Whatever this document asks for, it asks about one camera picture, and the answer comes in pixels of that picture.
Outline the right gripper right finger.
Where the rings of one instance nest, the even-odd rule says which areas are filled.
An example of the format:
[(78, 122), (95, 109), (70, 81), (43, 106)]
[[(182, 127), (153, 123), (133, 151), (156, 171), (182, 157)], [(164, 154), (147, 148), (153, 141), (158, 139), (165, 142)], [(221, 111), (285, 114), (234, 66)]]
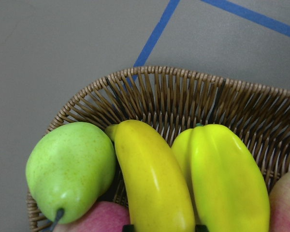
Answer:
[(208, 232), (207, 226), (202, 224), (197, 224), (195, 226), (195, 232)]

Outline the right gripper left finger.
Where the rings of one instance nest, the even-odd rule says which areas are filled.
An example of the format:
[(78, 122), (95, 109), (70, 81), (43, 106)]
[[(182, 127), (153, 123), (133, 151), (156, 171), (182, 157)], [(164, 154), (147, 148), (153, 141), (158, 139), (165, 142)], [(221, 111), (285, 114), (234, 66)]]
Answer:
[(134, 232), (134, 225), (133, 224), (124, 225), (122, 228), (122, 232)]

